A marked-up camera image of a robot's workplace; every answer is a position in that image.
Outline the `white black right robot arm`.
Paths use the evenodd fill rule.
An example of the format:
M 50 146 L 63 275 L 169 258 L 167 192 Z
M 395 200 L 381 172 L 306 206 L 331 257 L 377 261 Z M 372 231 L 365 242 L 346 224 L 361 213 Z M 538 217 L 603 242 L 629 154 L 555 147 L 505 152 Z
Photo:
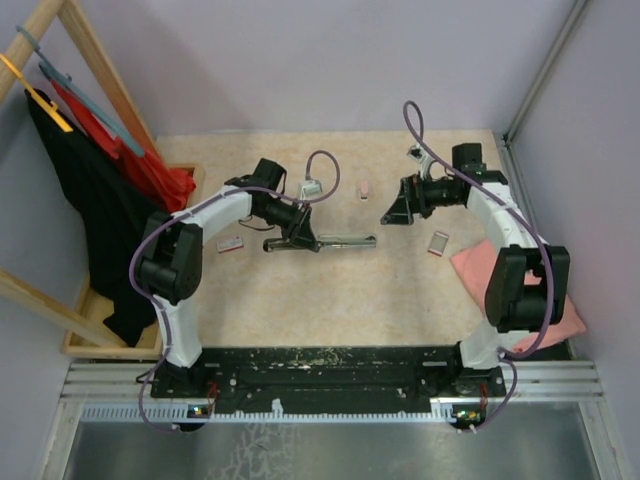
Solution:
M 453 167 L 438 179 L 430 174 L 435 160 L 422 146 L 410 147 L 408 156 L 420 170 L 401 179 L 381 224 L 409 226 L 438 207 L 462 205 L 483 225 L 497 255 L 484 294 L 485 319 L 458 343 L 460 362 L 446 372 L 454 393 L 470 395 L 482 383 L 481 370 L 496 367 L 500 355 L 528 334 L 542 337 L 560 321 L 570 256 L 566 248 L 549 245 L 533 231 L 505 175 L 483 162 L 480 144 L 454 146 Z

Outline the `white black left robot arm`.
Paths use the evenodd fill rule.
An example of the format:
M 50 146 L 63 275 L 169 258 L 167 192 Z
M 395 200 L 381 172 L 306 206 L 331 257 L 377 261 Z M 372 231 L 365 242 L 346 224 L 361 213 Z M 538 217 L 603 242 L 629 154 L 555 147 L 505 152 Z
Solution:
M 194 397 L 208 384 L 192 296 L 203 273 L 205 244 L 230 224 L 249 216 L 276 226 L 281 236 L 263 249 L 318 252 L 309 204 L 279 192 L 286 170 L 260 159 L 253 173 L 234 177 L 211 198 L 172 215 L 149 217 L 143 240 L 129 265 L 136 293 L 148 299 L 159 317 L 164 351 L 160 360 L 176 389 Z

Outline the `large black chrome stapler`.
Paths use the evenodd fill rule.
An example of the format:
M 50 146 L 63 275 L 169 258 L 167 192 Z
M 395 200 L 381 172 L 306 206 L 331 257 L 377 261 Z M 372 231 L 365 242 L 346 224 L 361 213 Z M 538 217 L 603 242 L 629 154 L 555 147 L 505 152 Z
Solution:
M 349 249 L 349 248 L 375 248 L 377 236 L 375 234 L 346 234 L 346 235 L 321 235 L 316 237 L 320 249 L 307 250 L 318 253 L 323 249 Z M 289 250 L 306 250 L 292 247 L 284 238 L 269 238 L 263 242 L 263 250 L 267 253 Z

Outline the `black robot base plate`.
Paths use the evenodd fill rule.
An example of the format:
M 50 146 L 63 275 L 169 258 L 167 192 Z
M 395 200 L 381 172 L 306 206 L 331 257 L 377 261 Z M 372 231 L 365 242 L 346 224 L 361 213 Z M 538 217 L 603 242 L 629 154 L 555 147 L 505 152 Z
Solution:
M 455 346 L 206 348 L 204 381 L 182 384 L 162 365 L 151 395 L 203 398 L 220 414 L 267 413 L 279 401 L 284 413 L 428 413 L 438 397 L 505 394 L 498 367 L 462 366 Z

